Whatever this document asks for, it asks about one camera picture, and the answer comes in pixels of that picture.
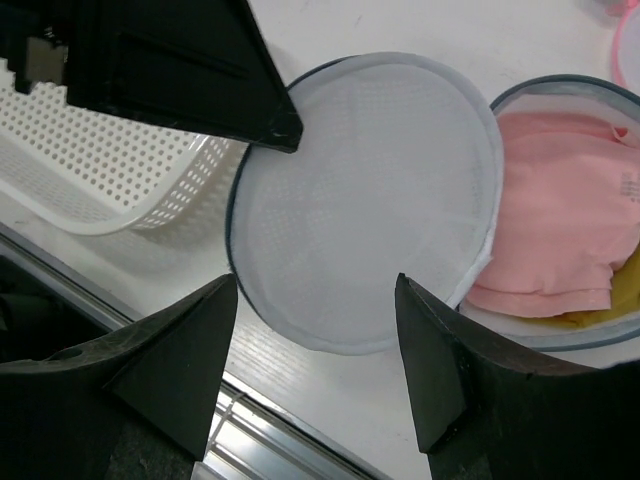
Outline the grey trimmed mesh laundry bag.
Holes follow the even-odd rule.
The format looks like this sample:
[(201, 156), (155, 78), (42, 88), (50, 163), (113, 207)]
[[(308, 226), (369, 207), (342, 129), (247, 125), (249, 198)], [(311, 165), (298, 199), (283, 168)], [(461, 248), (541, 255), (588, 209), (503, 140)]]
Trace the grey trimmed mesh laundry bag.
[(229, 263), (266, 325), (341, 355), (396, 343), (400, 274), (450, 307), (471, 305), (503, 193), (500, 116), (585, 114), (639, 133), (638, 96), (610, 82), (539, 77), (488, 102), (458, 71), (408, 53), (346, 57), (289, 92), (304, 135), (292, 154), (246, 151), (227, 210)]

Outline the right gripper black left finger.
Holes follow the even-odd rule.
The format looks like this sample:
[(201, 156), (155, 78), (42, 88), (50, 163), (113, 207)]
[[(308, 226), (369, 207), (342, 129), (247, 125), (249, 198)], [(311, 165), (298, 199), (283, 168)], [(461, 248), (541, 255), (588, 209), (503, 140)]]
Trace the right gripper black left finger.
[(1, 367), (5, 479), (187, 479), (206, 451), (238, 304), (226, 274), (43, 360)]

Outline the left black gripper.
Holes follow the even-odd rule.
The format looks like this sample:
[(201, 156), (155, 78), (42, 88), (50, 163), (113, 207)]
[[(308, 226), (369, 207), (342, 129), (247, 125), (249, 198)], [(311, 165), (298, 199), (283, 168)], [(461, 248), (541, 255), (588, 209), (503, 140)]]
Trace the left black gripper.
[(292, 153), (303, 123), (246, 1), (1, 3), (13, 88), (68, 86), (69, 104)]

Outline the yellow bra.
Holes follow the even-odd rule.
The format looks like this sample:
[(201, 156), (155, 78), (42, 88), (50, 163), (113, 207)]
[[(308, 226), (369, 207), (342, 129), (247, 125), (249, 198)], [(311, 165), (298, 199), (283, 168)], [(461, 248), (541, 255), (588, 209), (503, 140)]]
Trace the yellow bra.
[(618, 269), (611, 280), (610, 306), (594, 311), (563, 313), (549, 320), (552, 323), (574, 328), (586, 328), (599, 323), (616, 320), (639, 311), (639, 248)]

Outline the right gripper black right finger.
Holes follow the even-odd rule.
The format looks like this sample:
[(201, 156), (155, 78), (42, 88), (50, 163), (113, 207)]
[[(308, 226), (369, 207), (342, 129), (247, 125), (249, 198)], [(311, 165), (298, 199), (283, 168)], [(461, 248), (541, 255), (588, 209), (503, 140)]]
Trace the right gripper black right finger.
[(639, 365), (522, 346), (399, 276), (396, 324), (418, 447), (435, 479), (635, 479)]

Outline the pink bra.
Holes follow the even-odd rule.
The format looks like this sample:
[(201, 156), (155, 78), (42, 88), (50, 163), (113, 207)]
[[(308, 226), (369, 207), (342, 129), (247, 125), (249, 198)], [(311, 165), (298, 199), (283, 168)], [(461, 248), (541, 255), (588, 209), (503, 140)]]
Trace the pink bra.
[(492, 259), (467, 301), (544, 318), (610, 306), (639, 244), (639, 133), (576, 113), (499, 117), (504, 186)]

